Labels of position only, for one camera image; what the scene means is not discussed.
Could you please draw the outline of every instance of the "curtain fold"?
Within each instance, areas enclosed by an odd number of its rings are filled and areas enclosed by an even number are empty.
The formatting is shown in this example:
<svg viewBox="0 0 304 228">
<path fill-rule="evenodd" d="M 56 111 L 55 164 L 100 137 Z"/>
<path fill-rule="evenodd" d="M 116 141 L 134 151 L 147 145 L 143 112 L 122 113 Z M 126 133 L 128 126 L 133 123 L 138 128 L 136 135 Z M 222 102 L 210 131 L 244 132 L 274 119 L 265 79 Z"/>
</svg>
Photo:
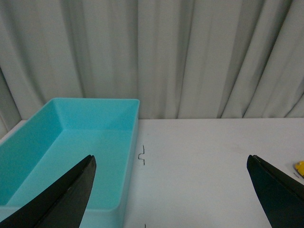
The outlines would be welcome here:
<svg viewBox="0 0 304 228">
<path fill-rule="evenodd" d="M 0 138 L 11 130 L 20 120 L 19 111 L 10 94 L 0 68 Z"/>
<path fill-rule="evenodd" d="M 303 12 L 300 0 L 0 0 L 0 67 L 22 119 L 53 97 L 138 98 L 145 119 L 304 117 Z"/>
</svg>

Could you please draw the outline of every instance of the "white table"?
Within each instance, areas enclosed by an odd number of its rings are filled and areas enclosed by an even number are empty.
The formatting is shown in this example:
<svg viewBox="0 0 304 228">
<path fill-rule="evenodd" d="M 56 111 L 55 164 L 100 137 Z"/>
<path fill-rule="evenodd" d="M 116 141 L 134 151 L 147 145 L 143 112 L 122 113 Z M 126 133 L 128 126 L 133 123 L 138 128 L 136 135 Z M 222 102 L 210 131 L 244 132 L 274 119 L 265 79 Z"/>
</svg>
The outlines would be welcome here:
<svg viewBox="0 0 304 228">
<path fill-rule="evenodd" d="M 304 184 L 303 138 L 304 119 L 140 120 L 124 228 L 271 228 L 247 157 Z"/>
</svg>

